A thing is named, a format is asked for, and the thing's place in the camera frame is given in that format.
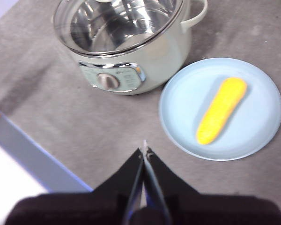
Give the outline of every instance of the white pot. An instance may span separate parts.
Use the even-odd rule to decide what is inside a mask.
[[[140,46],[108,55],[71,51],[72,56],[94,87],[122,95],[152,90],[166,82],[183,65],[191,48],[191,27],[207,12],[207,0],[197,1],[204,4],[200,14],[188,19],[192,0],[183,0],[167,27]]]

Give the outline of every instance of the plate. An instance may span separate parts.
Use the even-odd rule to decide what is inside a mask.
[[[220,135],[208,145],[197,143],[201,119],[228,77],[247,83],[247,92]],[[199,158],[226,161],[249,156],[263,148],[281,123],[281,96],[256,66],[236,59],[211,58],[180,70],[163,89],[159,115],[167,136],[182,150]]]

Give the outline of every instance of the pot rim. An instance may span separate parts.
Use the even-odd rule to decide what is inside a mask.
[[[180,4],[177,6],[177,10],[174,12],[173,16],[171,17],[171,19],[169,19],[169,21],[167,21],[165,23],[165,25],[158,30],[158,32],[154,33],[153,35],[151,35],[150,37],[148,37],[147,39],[144,39],[143,41],[136,43],[128,48],[122,49],[122,50],[113,50],[113,51],[105,51],[105,52],[81,52],[79,50],[73,49],[71,47],[69,47],[68,45],[65,44],[65,42],[59,37],[59,35],[57,34],[56,29],[54,28],[54,32],[55,35],[57,36],[57,38],[59,39],[59,41],[66,46],[68,49],[70,49],[72,52],[81,55],[81,56],[85,56],[88,58],[111,58],[111,57],[117,57],[123,54],[127,54],[127,53],[131,53],[134,52],[142,47],[144,47],[145,45],[148,45],[149,43],[153,42],[155,39],[157,39],[158,37],[160,37],[177,19],[178,15],[180,14],[180,12],[182,11],[182,6],[184,5],[186,0],[180,0],[178,2],[180,2]],[[59,2],[55,13],[53,15],[53,26],[55,25],[55,15],[56,12],[60,6],[60,4],[62,3],[62,1]]]

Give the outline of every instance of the control panel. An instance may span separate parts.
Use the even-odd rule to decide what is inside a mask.
[[[93,87],[107,91],[133,91],[146,79],[142,69],[136,63],[97,65],[80,61],[79,65]]]

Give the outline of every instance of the yellow banana toy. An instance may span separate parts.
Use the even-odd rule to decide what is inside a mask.
[[[224,80],[197,130],[200,144],[209,144],[219,135],[233,110],[244,97],[247,84],[237,77]]]

